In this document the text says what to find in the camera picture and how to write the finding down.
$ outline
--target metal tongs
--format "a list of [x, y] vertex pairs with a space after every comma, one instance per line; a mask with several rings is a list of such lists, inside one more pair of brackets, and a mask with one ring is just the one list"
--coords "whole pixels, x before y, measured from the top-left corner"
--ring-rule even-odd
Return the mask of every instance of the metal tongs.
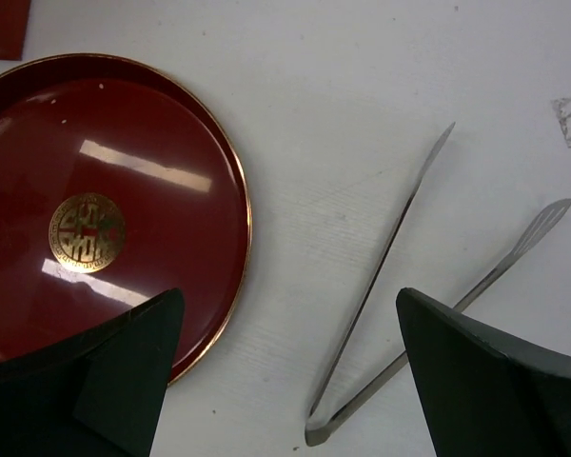
[[[374, 284], [381, 272], [381, 268], [383, 267], [383, 263], [391, 246], [393, 245], [393, 241], [402, 226], [402, 222], [404, 221], [404, 217], [408, 213], [410, 206], [412, 205], [412, 201], [421, 186], [421, 181], [429, 167], [431, 166], [432, 162], [440, 152], [440, 149], [444, 146], [446, 139], [450, 135], [450, 132], [454, 129], [455, 123], [453, 122], [448, 129], [444, 131], [444, 133], [440, 136], [432, 150], [429, 152], [427, 159], [423, 163], [421, 171], [417, 176], [417, 180], [415, 181], [414, 187], [410, 192], [406, 203], [404, 204], [404, 208], [400, 213], [400, 216], [396, 219], [393, 228], [389, 232], [387, 236], [387, 240], [384, 244], [383, 251], [381, 252], [381, 256], [379, 257], [379, 262], [377, 266], [374, 268], [372, 275], [370, 276], [370, 280], [368, 285], [366, 286], [364, 296], [360, 301], [359, 305], [355, 309], [355, 312], [349, 322], [349, 325], [345, 329], [345, 333], [341, 340], [341, 343], [338, 346], [338, 349], [332, 359], [331, 364], [329, 365], [322, 382], [319, 385], [317, 393], [315, 394], [313, 405], [311, 406], [310, 412], [308, 414], [306, 426], [305, 426], [305, 441], [306, 444], [310, 447], [314, 447], [320, 445], [327, 441], [330, 435], [339, 428], [349, 417], [355, 413], [372, 395], [374, 395], [382, 386], [384, 386], [400, 369], [406, 366], [408, 363], [408, 357], [406, 352], [402, 352], [391, 364], [389, 364], [381, 373], [379, 373], [370, 383], [368, 383], [362, 390], [360, 390], [356, 395], [353, 396], [343, 407], [341, 407], [329, 420], [328, 422], [319, 427], [319, 428], [311, 428], [309, 421], [313, 416], [313, 413], [316, 411], [318, 405], [322, 401], [324, 397], [325, 390], [330, 382], [330, 378], [338, 365], [343, 352], [345, 351], [346, 344], [349, 341], [351, 334], [353, 333], [353, 329], [355, 328], [362, 311], [364, 310], [365, 304], [370, 296], [370, 292], [374, 287]], [[497, 281], [506, 271], [508, 271], [527, 251], [533, 248], [535, 245], [539, 243], [539, 241], [543, 238], [543, 236], [550, 231], [563, 217], [563, 215], [567, 212], [569, 207], [571, 206], [571, 199], [562, 199], [557, 202], [548, 205], [544, 208], [536, 217], [533, 219], [533, 222], [529, 225], [529, 227], [524, 231], [521, 238], [517, 242], [516, 246], [508, 252], [505, 257], [484, 277], [481, 281], [473, 287], [462, 300], [455, 305], [454, 309], [456, 311], [464, 311], [474, 300], [476, 300], [485, 290], [489, 288], [495, 281]]]

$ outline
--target white surface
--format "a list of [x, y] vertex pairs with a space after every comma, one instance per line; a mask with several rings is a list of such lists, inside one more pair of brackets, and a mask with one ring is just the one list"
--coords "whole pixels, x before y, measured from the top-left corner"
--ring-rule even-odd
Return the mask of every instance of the white surface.
[[[451, 121], [332, 404], [403, 348], [400, 288], [453, 303], [537, 211], [571, 197], [552, 107], [571, 97], [571, 0], [32, 3], [26, 61], [99, 51], [164, 70], [214, 111], [246, 169], [245, 293], [217, 346], [168, 390], [152, 455], [434, 455], [408, 368], [313, 449], [309, 395], [406, 184]], [[571, 355], [571, 210], [467, 314]]]

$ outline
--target gold rim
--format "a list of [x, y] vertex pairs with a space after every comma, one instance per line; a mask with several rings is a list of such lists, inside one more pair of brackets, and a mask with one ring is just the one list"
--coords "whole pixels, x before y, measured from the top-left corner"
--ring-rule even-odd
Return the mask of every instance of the gold rim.
[[216, 344], [216, 342], [220, 339], [220, 337], [224, 333], [225, 328], [228, 325], [228, 322], [230, 322], [230, 318], [232, 317], [234, 310], [237, 308], [239, 299], [241, 298], [241, 291], [243, 289], [243, 284], [244, 284], [244, 281], [245, 281], [246, 276], [247, 276], [247, 268], [249, 267], [249, 258], [250, 258], [250, 253], [251, 253], [251, 242], [252, 242], [252, 211], [251, 211], [251, 202], [249, 199], [249, 190], [247, 188], [246, 175], [244, 173], [244, 169], [243, 169], [239, 154], [237, 154], [237, 151], [234, 148], [232, 142], [230, 141], [230, 138], [226, 134], [224, 128], [218, 122], [218, 120], [213, 115], [213, 113], [209, 110], [209, 108], [201, 100], [199, 100], [199, 98], [197, 98], [196, 95], [194, 95], [190, 90], [188, 90], [181, 83], [174, 80], [170, 76], [166, 75], [162, 71], [159, 71], [154, 67], [151, 67], [150, 65], [143, 64], [143, 63], [135, 61], [135, 60], [127, 59], [127, 57], [120, 57], [117, 55], [102, 54], [102, 53], [97, 53], [97, 52], [72, 52], [72, 53], [68, 53], [68, 54], [58, 54], [58, 55], [52, 55], [49, 57], [42, 57], [40, 59], [32, 60], [32, 61], [27, 62], [25, 64], [18, 65], [18, 66], [14, 67], [10, 70], [6, 70], [6, 71], [0, 73], [0, 79], [11, 74], [11, 73], [14, 73], [18, 70], [24, 69], [26, 67], [30, 67], [32, 65], [39, 65], [39, 64], [42, 64], [44, 62], [51, 61], [51, 60], [59, 60], [59, 59], [66, 59], [68, 57], [81, 57], [81, 56], [84, 56], [84, 57], [100, 57], [100, 58], [104, 58], [104, 59], [113, 59], [113, 60], [120, 60], [123, 62], [127, 62], [129, 64], [135, 65], [137, 67], [141, 67], [143, 69], [146, 69], [146, 70], [152, 71], [153, 73], [158, 74], [159, 76], [167, 79], [170, 83], [174, 84], [180, 90], [185, 92], [190, 98], [192, 98], [192, 100], [194, 100], [195, 103], [197, 103], [206, 112], [206, 114], [209, 116], [211, 121], [218, 128], [218, 131], [220, 131], [220, 133], [225, 137], [226, 143], [228, 144], [228, 147], [230, 148], [230, 150], [232, 152], [232, 155], [235, 159], [235, 165], [237, 166], [237, 170], [239, 170], [239, 175], [241, 176], [241, 180], [242, 180], [243, 185], [244, 185], [244, 194], [246, 196], [246, 216], [247, 216], [247, 250], [246, 250], [246, 259], [244, 261], [244, 268], [243, 268], [243, 272], [241, 275], [241, 281], [239, 282], [239, 287], [237, 287], [237, 291], [235, 292], [235, 296], [232, 300], [232, 303], [230, 304], [230, 309], [228, 310], [228, 314], [226, 315], [226, 318], [223, 321], [223, 323], [220, 325], [220, 327], [215, 332], [213, 337], [207, 342], [206, 346], [201, 350], [201, 352], [199, 352], [199, 355], [197, 357], [195, 357], [195, 359], [180, 374], [175, 376], [172, 380], [170, 380], [167, 383], [167, 386], [170, 387], [176, 381], [180, 380], [185, 374], [189, 373], [194, 367], [196, 367], [196, 365], [201, 361], [201, 359], [203, 357], [205, 357], [207, 352], [211, 348], [213, 348], [213, 346]]

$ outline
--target gold emblem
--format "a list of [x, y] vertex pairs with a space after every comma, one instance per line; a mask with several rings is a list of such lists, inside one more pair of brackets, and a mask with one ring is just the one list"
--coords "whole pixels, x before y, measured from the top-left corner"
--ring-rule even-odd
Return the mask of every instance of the gold emblem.
[[107, 267], [125, 244], [125, 219], [109, 198], [74, 195], [53, 213], [49, 226], [53, 255], [71, 271], [91, 273]]

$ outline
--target red lacquer tray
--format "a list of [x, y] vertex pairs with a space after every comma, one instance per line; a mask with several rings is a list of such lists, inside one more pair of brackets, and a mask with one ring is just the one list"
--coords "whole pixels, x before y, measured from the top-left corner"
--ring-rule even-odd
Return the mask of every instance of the red lacquer tray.
[[239, 159], [179, 84], [101, 54], [0, 75], [0, 361], [180, 288], [174, 381], [228, 322], [250, 241]]

